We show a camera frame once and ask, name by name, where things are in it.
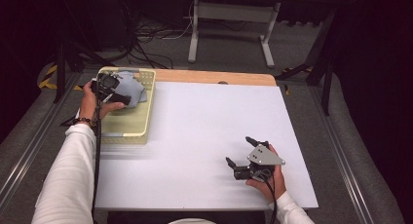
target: hand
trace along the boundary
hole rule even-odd
[[[273,148],[273,145],[271,144],[270,144],[270,150],[276,155],[278,155],[276,150]],[[280,165],[275,166],[273,177],[274,177],[274,182],[273,182],[273,178],[271,177],[268,179],[268,183],[271,185],[273,189],[275,189],[276,199],[278,199],[286,191],[285,182],[284,182],[284,178],[282,175],[282,166]],[[268,189],[267,184],[265,184],[264,182],[260,182],[255,179],[249,179],[246,181],[245,184],[258,189],[258,191],[260,191],[270,203],[275,202],[270,189]]]
[[[88,82],[83,87],[84,96],[82,99],[82,104],[80,105],[79,117],[94,119],[94,110],[96,109],[96,96],[92,92],[92,82]],[[122,109],[125,104],[122,102],[104,103],[100,108],[99,118],[103,119],[107,113],[113,110]]]

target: basket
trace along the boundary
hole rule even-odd
[[[105,66],[99,70],[99,73],[104,71],[133,72],[134,78],[146,89],[147,101],[139,102],[132,109],[120,109],[108,113],[101,122],[101,143],[146,144],[155,92],[155,70]]]

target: white sleeve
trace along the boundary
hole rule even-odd
[[[66,139],[39,195],[32,223],[94,223],[94,132],[78,124]]]
[[[274,203],[270,204],[270,209],[274,209]],[[277,199],[277,218],[281,224],[314,224],[304,209],[289,196],[288,192],[284,192]]]

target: dark background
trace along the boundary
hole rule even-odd
[[[119,10],[125,6],[120,6],[119,0],[99,1],[110,7],[94,8],[91,0],[0,0],[0,142],[40,93],[36,84],[39,72],[55,59],[63,28],[95,51],[123,46],[127,22]],[[176,21],[187,15],[187,0],[171,2],[181,10],[161,18],[179,23]],[[141,5],[148,14],[145,4]],[[393,191],[406,223],[413,222],[412,6],[413,0],[366,0],[353,11],[340,10],[331,33],[336,38],[347,36],[346,43],[340,42],[334,72],[364,144]],[[324,8],[316,8],[312,16],[309,8],[314,7],[284,4],[279,20],[318,24],[324,19]],[[352,19],[355,13],[360,13],[360,21]],[[97,29],[108,22],[113,28]],[[354,32],[344,33],[348,25],[354,26]]]

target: gray floor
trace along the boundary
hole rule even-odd
[[[280,74],[283,68],[295,67],[305,60],[319,31],[311,25],[288,27],[286,23],[276,23],[270,40],[276,68],[268,69],[258,43],[260,31],[264,29],[264,24],[248,23],[242,31],[234,32],[205,22],[200,29],[197,61],[193,64],[186,61],[190,34],[176,40],[154,39],[142,47],[147,53],[169,56],[176,69]],[[165,59],[153,59],[169,65]],[[129,63],[127,59],[115,63],[148,66]],[[95,75],[96,69],[96,66],[88,66],[83,75],[77,77],[68,72],[67,77],[76,77],[72,79],[78,85],[83,85]],[[306,74],[298,74],[290,81],[278,81],[278,84],[288,84],[290,88],[290,94],[283,93],[283,98],[319,201],[319,208],[310,209],[309,216],[316,223],[403,223],[392,193],[374,167],[357,133],[339,81],[334,77],[330,117],[325,117],[319,111],[320,87],[307,87],[303,82],[305,76]],[[56,109],[56,105],[53,105],[54,94],[54,90],[43,89],[36,102],[1,144],[2,184],[8,180],[27,145],[33,143],[31,141],[36,131],[41,129],[44,119],[51,118],[48,113]],[[23,180],[16,181],[15,184],[19,186],[16,192],[10,193],[14,195],[6,202],[1,198],[5,209],[0,213],[0,223],[30,223],[34,204],[42,188],[42,179],[64,140],[67,128],[60,127],[59,124],[76,112],[81,97],[81,92],[71,91],[56,111],[50,129],[38,132],[46,138],[36,142],[39,145],[37,156],[32,162],[28,162],[30,168]],[[364,204],[361,206],[362,212],[358,208],[359,204]],[[106,223],[105,216],[105,211],[98,212],[99,223]]]

